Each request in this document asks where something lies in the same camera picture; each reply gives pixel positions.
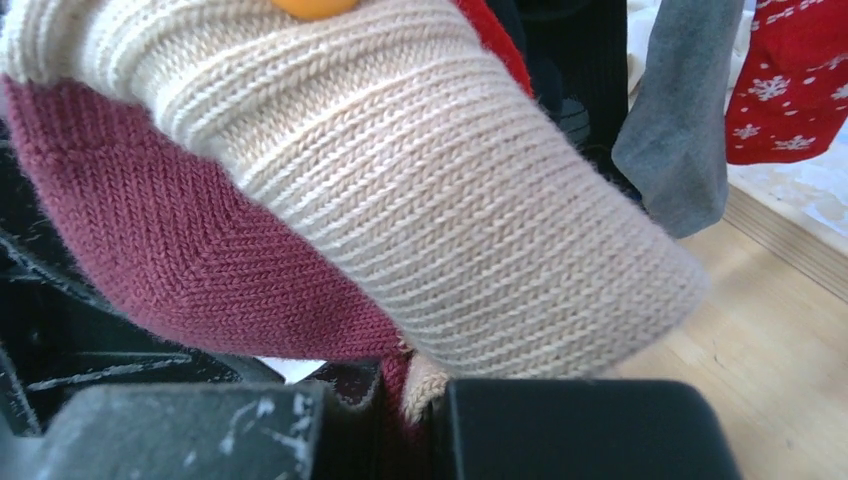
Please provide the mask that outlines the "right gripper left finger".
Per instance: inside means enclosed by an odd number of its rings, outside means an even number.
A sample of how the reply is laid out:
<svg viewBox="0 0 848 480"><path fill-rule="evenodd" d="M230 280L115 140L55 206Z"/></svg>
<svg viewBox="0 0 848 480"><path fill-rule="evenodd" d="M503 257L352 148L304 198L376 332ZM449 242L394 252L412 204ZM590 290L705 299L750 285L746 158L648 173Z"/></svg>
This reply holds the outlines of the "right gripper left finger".
<svg viewBox="0 0 848 480"><path fill-rule="evenodd" d="M106 384L43 435L1 434L5 479L372 479L380 375L326 365L295 384Z"/></svg>

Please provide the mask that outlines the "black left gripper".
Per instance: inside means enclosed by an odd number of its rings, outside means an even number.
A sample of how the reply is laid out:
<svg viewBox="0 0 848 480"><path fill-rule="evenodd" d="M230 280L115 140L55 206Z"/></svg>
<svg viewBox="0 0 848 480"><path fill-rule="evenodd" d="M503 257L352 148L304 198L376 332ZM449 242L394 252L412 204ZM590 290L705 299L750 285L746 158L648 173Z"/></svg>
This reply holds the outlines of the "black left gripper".
<svg viewBox="0 0 848 480"><path fill-rule="evenodd" d="M283 381L254 358L210 354L133 325L83 278L1 130L1 415L44 431L101 383Z"/></svg>

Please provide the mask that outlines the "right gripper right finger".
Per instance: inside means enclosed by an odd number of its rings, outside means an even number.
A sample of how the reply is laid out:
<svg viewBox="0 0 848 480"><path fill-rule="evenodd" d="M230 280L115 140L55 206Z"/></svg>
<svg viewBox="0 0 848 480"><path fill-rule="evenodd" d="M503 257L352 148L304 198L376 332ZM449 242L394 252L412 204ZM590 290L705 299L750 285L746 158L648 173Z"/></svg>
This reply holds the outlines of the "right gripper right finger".
<svg viewBox="0 0 848 480"><path fill-rule="evenodd" d="M483 380L435 404L435 479L739 479L718 418L670 380Z"/></svg>

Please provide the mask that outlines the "beige maroon striped sock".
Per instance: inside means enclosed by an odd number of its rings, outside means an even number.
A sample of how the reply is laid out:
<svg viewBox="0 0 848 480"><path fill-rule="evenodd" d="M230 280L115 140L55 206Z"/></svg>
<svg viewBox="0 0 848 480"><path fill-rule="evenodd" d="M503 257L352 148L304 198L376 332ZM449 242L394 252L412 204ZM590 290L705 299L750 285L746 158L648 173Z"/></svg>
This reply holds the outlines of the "beige maroon striped sock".
<svg viewBox="0 0 848 480"><path fill-rule="evenodd" d="M207 350L596 376L697 306L697 261L598 175L451 1L13 1L22 169L117 310Z"/></svg>

